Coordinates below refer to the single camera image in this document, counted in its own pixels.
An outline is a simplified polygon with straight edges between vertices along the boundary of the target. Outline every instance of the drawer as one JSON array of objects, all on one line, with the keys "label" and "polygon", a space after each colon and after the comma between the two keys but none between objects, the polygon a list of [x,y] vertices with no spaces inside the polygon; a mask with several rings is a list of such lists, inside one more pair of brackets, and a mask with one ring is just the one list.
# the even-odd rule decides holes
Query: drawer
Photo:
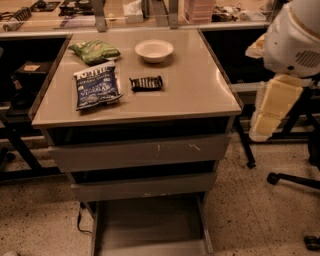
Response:
[{"label": "drawer", "polygon": [[52,158],[62,172],[220,160],[230,137],[210,134],[53,146]]},{"label": "drawer", "polygon": [[99,202],[92,256],[212,255],[196,195]]},{"label": "drawer", "polygon": [[77,200],[93,202],[209,191],[213,188],[215,179],[216,172],[209,172],[72,184],[71,188]]}]

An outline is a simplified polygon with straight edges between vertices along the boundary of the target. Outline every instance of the bottom shelf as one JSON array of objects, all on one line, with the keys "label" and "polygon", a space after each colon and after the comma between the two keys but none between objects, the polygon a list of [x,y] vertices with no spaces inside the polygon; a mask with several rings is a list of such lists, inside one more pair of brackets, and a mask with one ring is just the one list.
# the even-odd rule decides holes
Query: bottom shelf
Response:
[{"label": "bottom shelf", "polygon": [[97,204],[92,255],[212,255],[196,195]]}]

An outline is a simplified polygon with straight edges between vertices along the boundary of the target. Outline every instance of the white bowl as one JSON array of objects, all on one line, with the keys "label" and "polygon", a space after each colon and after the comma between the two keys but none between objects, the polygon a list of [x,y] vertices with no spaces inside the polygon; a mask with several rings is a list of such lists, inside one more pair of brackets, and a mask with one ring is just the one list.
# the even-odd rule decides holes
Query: white bowl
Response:
[{"label": "white bowl", "polygon": [[146,40],[138,43],[135,51],[149,63],[160,63],[173,52],[173,46],[163,40]]}]

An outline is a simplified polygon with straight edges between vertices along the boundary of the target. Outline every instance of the chair wheel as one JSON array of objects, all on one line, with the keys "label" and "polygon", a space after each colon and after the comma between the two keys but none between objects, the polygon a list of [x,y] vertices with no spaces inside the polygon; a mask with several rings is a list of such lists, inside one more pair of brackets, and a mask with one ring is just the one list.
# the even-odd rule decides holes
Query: chair wheel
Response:
[{"label": "chair wheel", "polygon": [[252,169],[252,168],[256,167],[256,164],[255,164],[255,162],[248,162],[247,166],[249,167],[249,169]]},{"label": "chair wheel", "polygon": [[272,185],[276,185],[279,180],[280,180],[280,178],[274,172],[270,172],[268,177],[267,177],[267,181]]},{"label": "chair wheel", "polygon": [[12,160],[16,158],[16,156],[12,153],[7,153],[6,158],[7,158],[7,161],[10,163]]},{"label": "chair wheel", "polygon": [[305,236],[304,243],[306,247],[310,251],[318,251],[320,250],[320,239],[315,236]]}]

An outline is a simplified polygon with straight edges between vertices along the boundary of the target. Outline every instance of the bag of chips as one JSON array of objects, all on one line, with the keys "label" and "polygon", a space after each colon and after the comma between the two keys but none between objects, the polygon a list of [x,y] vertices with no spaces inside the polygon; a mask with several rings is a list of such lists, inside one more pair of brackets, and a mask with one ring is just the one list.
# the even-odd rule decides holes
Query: bag of chips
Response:
[{"label": "bag of chips", "polygon": [[77,89],[76,110],[96,106],[102,102],[112,104],[122,97],[114,74],[114,61],[74,73]]},{"label": "bag of chips", "polygon": [[98,65],[120,56],[118,49],[102,40],[84,41],[69,46],[86,64]]}]

